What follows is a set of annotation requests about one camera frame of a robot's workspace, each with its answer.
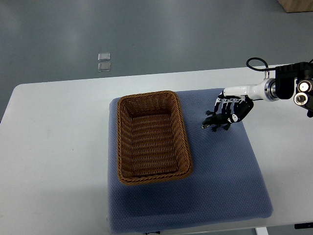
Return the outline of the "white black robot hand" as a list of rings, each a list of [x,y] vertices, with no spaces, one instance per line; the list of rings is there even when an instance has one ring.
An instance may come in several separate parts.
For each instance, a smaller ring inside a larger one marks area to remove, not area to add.
[[[231,98],[226,100],[217,97],[214,112],[216,113],[219,110],[221,104],[221,114],[227,114],[229,116],[228,122],[242,121],[254,107],[253,100],[270,100],[268,94],[270,83],[270,79],[264,79],[261,83],[256,85],[240,85],[224,88],[224,97],[235,96],[244,98]]]

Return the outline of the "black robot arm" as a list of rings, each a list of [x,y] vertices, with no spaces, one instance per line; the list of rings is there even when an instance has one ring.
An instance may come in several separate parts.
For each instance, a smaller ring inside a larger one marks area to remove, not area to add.
[[[228,122],[242,121],[254,106],[254,101],[293,99],[294,103],[307,110],[307,117],[313,117],[313,62],[270,68],[267,62],[259,57],[246,61],[246,66],[254,71],[265,73],[264,80],[257,85],[240,85],[228,87],[217,96],[214,112],[222,106],[221,112],[229,113]]]

